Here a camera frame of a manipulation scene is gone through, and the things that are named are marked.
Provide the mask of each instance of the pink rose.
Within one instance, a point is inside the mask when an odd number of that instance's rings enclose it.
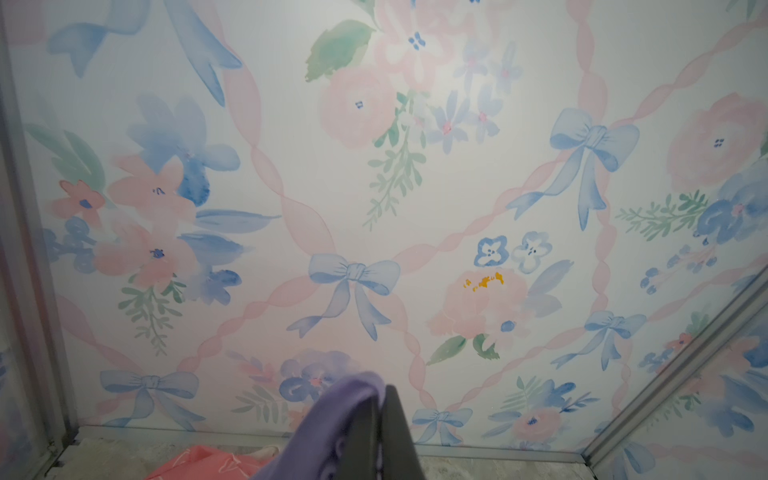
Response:
[[[560,428],[562,419],[557,409],[532,410],[515,421],[512,433],[516,439],[528,442],[544,442]]]
[[[427,326],[434,335],[473,339],[485,333],[488,322],[522,319],[527,295],[525,280],[513,270],[465,272],[448,287],[442,310]]]
[[[667,155],[672,188],[688,192],[722,183],[760,146],[767,128],[766,105],[735,93],[694,112]]]
[[[340,68],[320,99],[320,124],[346,147],[365,147],[392,126],[396,99],[389,79],[375,68]]]

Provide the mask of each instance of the pink flower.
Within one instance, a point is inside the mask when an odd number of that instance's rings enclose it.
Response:
[[[517,419],[512,426],[512,433],[516,439],[544,442],[557,432],[561,423],[562,419],[557,409],[536,409]]]
[[[667,345],[664,346],[664,348],[672,349],[677,353],[681,351],[693,339],[694,338],[689,333],[681,333],[680,337],[677,340],[668,342]]]
[[[744,358],[744,353],[757,347],[760,339],[755,336],[738,339],[712,359],[701,373],[683,387],[688,394],[700,393],[706,396],[722,399],[725,396],[724,373],[744,374],[751,368],[750,361]]]
[[[94,247],[94,266],[104,275],[124,275],[138,269],[134,285],[154,286],[162,292],[174,277],[194,273],[197,259],[183,240],[175,237],[175,228],[155,224],[152,233],[126,221],[112,227],[119,243],[99,242]]]
[[[320,98],[320,124],[346,147],[365,147],[392,125],[396,99],[389,79],[375,68],[340,68]]]
[[[431,91],[435,70],[453,60],[449,26],[438,5],[441,0],[409,2],[379,0],[376,18],[384,36],[375,46],[376,64],[390,74],[402,74],[410,88]]]
[[[174,222],[177,219],[194,222],[194,203],[176,195],[184,178],[181,161],[168,161],[159,174],[155,174],[138,155],[119,158],[116,164],[133,175],[107,188],[107,193],[116,204],[134,207],[142,218],[152,222]]]
[[[682,192],[722,183],[760,146],[767,128],[766,105],[735,93],[694,112],[667,155],[672,187]]]
[[[59,218],[70,218],[75,214],[82,214],[83,220],[91,227],[101,228],[101,218],[98,209],[105,204],[104,197],[82,180],[77,185],[70,184],[66,180],[58,183],[61,189],[67,192],[69,198],[54,200],[51,208],[53,214]]]
[[[465,272],[448,287],[442,310],[427,326],[434,335],[473,339],[485,333],[489,320],[523,319],[521,307],[527,295],[525,280],[512,270],[499,269],[490,275],[486,270]]]

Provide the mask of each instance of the blue bow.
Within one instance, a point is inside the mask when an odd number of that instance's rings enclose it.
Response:
[[[654,454],[648,449],[635,442],[628,442],[622,448],[621,452],[614,457],[613,461],[613,480],[628,480],[627,464],[624,463],[624,457],[627,458],[632,469],[637,473],[646,473],[653,470],[656,466]]]
[[[416,443],[428,442],[437,432],[438,424],[440,425],[440,442],[444,446],[458,445],[462,441],[457,439],[448,430],[448,425],[454,427],[463,427],[466,422],[472,417],[472,409],[458,409],[455,412],[438,412],[435,409],[418,409],[413,414],[413,425],[427,425],[422,437],[416,440]]]
[[[366,328],[372,339],[377,340],[379,335],[376,333],[376,325],[386,325],[392,320],[371,305],[363,287],[386,296],[395,288],[398,278],[400,278],[400,265],[391,260],[365,266],[362,263],[347,263],[344,257],[333,253],[312,255],[310,279],[314,283],[339,282],[339,285],[333,291],[333,298],[323,315],[306,316],[292,323],[287,330],[299,330],[299,338],[303,338],[320,320],[334,318],[344,313],[349,305],[349,282],[352,281],[359,284],[355,288],[355,302],[362,326]]]
[[[243,64],[208,30],[187,0],[164,1],[170,23],[176,30],[192,68],[223,107],[224,92],[213,65],[221,68],[240,68]],[[67,25],[48,39],[48,52],[69,54],[75,74],[82,78],[88,62],[101,46],[107,33],[136,35],[147,22],[149,10],[150,0],[112,0],[107,20],[103,25],[83,22]]]
[[[510,202],[507,208],[517,209],[515,213],[517,220],[544,195],[554,197],[563,193],[576,179],[576,174],[581,168],[584,149],[587,149],[590,150],[590,154],[584,164],[578,196],[579,224],[582,230],[585,229],[589,210],[603,210],[606,207],[595,182],[595,157],[600,159],[606,170],[613,173],[627,160],[639,138],[640,131],[634,125],[624,125],[613,130],[608,130],[603,125],[593,127],[592,117],[587,112],[577,108],[564,109],[554,123],[549,143],[558,150],[578,148],[565,162],[562,170],[546,191],[522,195]]]
[[[110,420],[104,426],[125,427],[133,419],[146,419],[154,411],[154,400],[148,390],[154,390],[157,400],[174,422],[189,432],[195,429],[190,422],[202,422],[205,417],[184,409],[169,399],[165,394],[191,399],[197,393],[200,382],[193,373],[174,372],[164,377],[156,375],[140,376],[124,370],[105,370],[100,374],[101,386],[112,393],[126,393],[138,390],[134,412],[130,417]]]
[[[608,360],[616,360],[621,358],[621,355],[619,355],[618,350],[616,350],[616,345],[614,343],[616,334],[618,333],[619,336],[623,339],[628,339],[629,337],[633,336],[640,329],[640,327],[643,326],[644,323],[645,315],[633,315],[625,319],[622,316],[614,316],[612,312],[608,311],[592,313],[592,315],[589,316],[589,319],[587,319],[584,328],[589,331],[599,330],[598,334],[595,335],[594,338],[589,341],[587,346],[584,347],[579,353],[569,353],[567,355],[563,355],[557,359],[552,360],[551,363],[557,363],[558,366],[555,368],[559,369],[565,363],[570,362],[574,357],[579,355],[586,355],[589,352],[592,352],[594,349],[598,348],[601,343],[603,343],[603,340],[605,340],[605,344],[603,345],[603,355],[601,357],[601,364],[603,371],[605,371],[605,369],[608,367]]]

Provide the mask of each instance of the watercolor wall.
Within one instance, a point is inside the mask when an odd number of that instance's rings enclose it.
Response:
[[[620,478],[765,478],[768,310],[594,468]]]
[[[579,452],[768,264],[764,0],[3,14],[82,425]]]

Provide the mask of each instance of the blue flower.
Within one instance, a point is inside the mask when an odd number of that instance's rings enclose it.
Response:
[[[512,250],[512,259],[518,263],[523,273],[533,273],[541,265],[541,258],[552,251],[552,244],[547,243],[549,234],[544,232],[528,232],[523,236],[520,245]]]
[[[226,287],[240,285],[242,282],[240,275],[232,270],[214,272],[208,265],[187,281],[184,295],[190,300],[200,298],[206,305],[210,305],[214,300],[222,305],[229,305],[231,297]]]
[[[488,48],[472,39],[464,47],[464,64],[453,72],[454,78],[464,76],[464,91],[469,93],[472,89],[472,77],[475,74],[487,75],[488,68],[481,62],[488,56]]]
[[[502,101],[498,98],[492,100],[491,90],[493,90],[493,87],[490,84],[483,85],[478,94],[479,113],[470,114],[467,117],[467,123],[476,125],[478,128],[477,133],[475,134],[475,139],[479,144],[485,139],[485,134],[494,137],[499,132],[496,123],[488,117],[494,117],[498,112],[502,111]]]
[[[346,353],[306,350],[280,367],[280,395],[289,402],[315,402],[331,385],[354,373],[357,365]]]
[[[509,258],[507,237],[484,238],[478,242],[475,266],[499,266]]]
[[[467,112],[469,111],[469,99],[464,99],[462,104],[458,107],[458,112],[456,111],[457,101],[458,92],[454,90],[448,96],[445,110],[443,110],[442,107],[432,109],[432,114],[435,115],[435,121],[437,122],[437,128],[439,130],[433,130],[427,133],[427,140],[430,144],[442,142],[442,151],[446,155],[451,153],[454,138],[457,141],[469,140],[467,132],[457,126],[461,124],[464,121],[464,117],[467,116]]]
[[[512,82],[523,75],[523,69],[515,67],[515,43],[509,42],[507,49],[502,57],[501,64],[494,61],[489,62],[488,66],[491,75],[496,77],[496,89],[501,90],[507,95],[512,93]]]
[[[171,158],[181,160],[184,179],[176,192],[196,207],[210,195],[206,168],[232,171],[240,167],[240,158],[229,145],[206,146],[205,116],[191,98],[182,98],[175,112],[151,94],[140,95],[136,102],[147,123],[131,125],[128,137],[142,146],[141,158],[156,174]]]
[[[696,233],[712,237],[719,245],[737,242],[768,225],[768,164],[760,162],[733,175],[720,188],[720,198],[701,217]]]

